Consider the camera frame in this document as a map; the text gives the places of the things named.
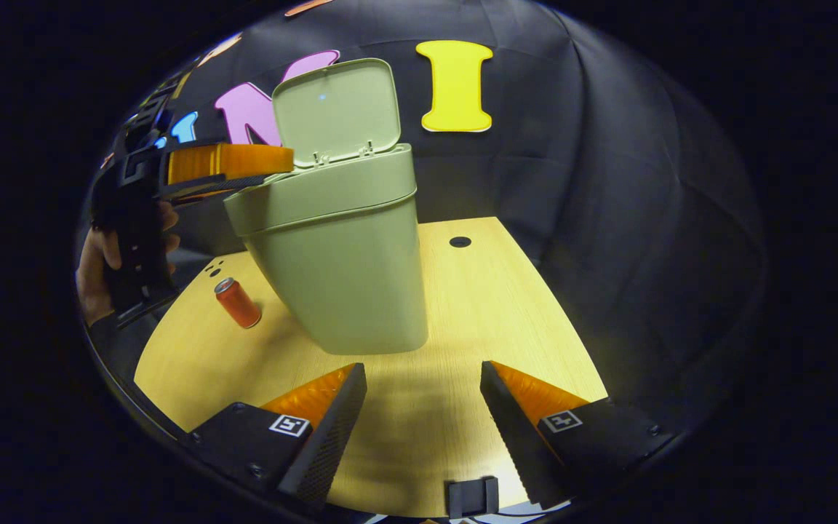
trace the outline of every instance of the red soda can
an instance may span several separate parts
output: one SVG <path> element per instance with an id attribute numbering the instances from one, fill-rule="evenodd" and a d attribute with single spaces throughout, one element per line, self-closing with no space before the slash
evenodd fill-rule
<path id="1" fill-rule="evenodd" d="M 250 301 L 239 281 L 224 279 L 215 286 L 215 297 L 242 328 L 251 328 L 260 321 L 260 309 Z"/>

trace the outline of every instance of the green trash can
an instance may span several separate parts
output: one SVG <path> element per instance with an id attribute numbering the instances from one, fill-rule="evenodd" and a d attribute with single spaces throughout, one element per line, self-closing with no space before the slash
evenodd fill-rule
<path id="1" fill-rule="evenodd" d="M 276 294 L 330 354 L 392 354 L 428 338 L 412 146 L 379 59 L 301 74 L 273 95 L 293 172 L 224 200 Z"/>

